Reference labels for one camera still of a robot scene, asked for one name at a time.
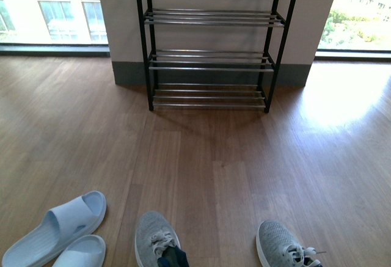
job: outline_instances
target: shoe sole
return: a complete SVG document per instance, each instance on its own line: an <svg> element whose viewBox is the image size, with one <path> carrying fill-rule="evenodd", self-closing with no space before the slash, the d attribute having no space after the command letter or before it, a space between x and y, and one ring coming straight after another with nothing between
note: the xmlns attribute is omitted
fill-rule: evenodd
<svg viewBox="0 0 391 267"><path fill-rule="evenodd" d="M261 241L259 239L259 230L261 228L261 225L262 223L259 225L259 228L258 228L258 231L257 231L257 237L255 239L255 242L257 244L257 252L258 252L258 257L259 257L259 260L261 261L261 264L262 264L262 267L270 267L263 251L262 251L262 247L261 247Z"/></svg>
<svg viewBox="0 0 391 267"><path fill-rule="evenodd" d="M181 248L181 243L179 242L178 236L175 232L174 232L174 234L175 234L175 241L178 243L177 246L179 248ZM137 265L139 265L139 267L150 267L150 266L144 266L141 263L140 255L139 255L139 252L137 251L137 236L136 235L134 236L134 252L136 253L136 261L137 261Z"/></svg>

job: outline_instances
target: window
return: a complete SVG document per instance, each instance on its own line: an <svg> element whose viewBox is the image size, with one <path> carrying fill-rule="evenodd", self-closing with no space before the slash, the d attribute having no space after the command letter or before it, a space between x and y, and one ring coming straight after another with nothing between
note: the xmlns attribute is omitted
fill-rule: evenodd
<svg viewBox="0 0 391 267"><path fill-rule="evenodd" d="M318 48L390 52L390 16L391 0L334 0Z"/></svg>
<svg viewBox="0 0 391 267"><path fill-rule="evenodd" d="M95 43L107 42L108 37L100 2L83 2L83 8L88 22L91 41Z"/></svg>
<svg viewBox="0 0 391 267"><path fill-rule="evenodd" d="M78 39L78 28L68 1L40 1L50 37L54 41L72 41Z"/></svg>
<svg viewBox="0 0 391 267"><path fill-rule="evenodd" d="M13 26L10 15L8 14L7 8L3 0L0 0L0 39L3 37L8 37L10 31L14 31L15 27Z"/></svg>
<svg viewBox="0 0 391 267"><path fill-rule="evenodd" d="M100 0L0 1L7 6L1 32L12 30L0 36L0 44L108 44Z"/></svg>

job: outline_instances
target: building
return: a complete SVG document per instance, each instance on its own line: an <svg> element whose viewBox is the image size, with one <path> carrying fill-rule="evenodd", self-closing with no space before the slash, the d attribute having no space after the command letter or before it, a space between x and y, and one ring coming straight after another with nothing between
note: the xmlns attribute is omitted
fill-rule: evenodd
<svg viewBox="0 0 391 267"><path fill-rule="evenodd" d="M107 44L100 0L0 0L0 42Z"/></svg>

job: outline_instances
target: white wall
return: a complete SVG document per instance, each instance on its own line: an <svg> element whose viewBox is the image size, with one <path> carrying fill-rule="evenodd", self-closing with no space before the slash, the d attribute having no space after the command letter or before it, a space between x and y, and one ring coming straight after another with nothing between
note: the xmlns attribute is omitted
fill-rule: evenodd
<svg viewBox="0 0 391 267"><path fill-rule="evenodd" d="M333 0L298 0L283 57L284 64L311 64ZM272 0L154 0L154 7L200 9L271 8ZM289 0L280 0L286 14ZM101 0L113 61L142 62L136 0ZM263 28L156 26L158 48L240 49L263 48ZM277 50L281 31L275 32Z"/></svg>

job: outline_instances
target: window sill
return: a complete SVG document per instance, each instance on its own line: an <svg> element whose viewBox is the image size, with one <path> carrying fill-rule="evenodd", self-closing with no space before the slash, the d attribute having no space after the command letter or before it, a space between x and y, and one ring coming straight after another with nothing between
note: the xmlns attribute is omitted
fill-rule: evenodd
<svg viewBox="0 0 391 267"><path fill-rule="evenodd" d="M0 44L0 55L56 56L56 57L110 57L108 45L32 45Z"/></svg>
<svg viewBox="0 0 391 267"><path fill-rule="evenodd" d="M391 62L391 53L377 51L335 51L321 50L315 53L315 60L348 60Z"/></svg>

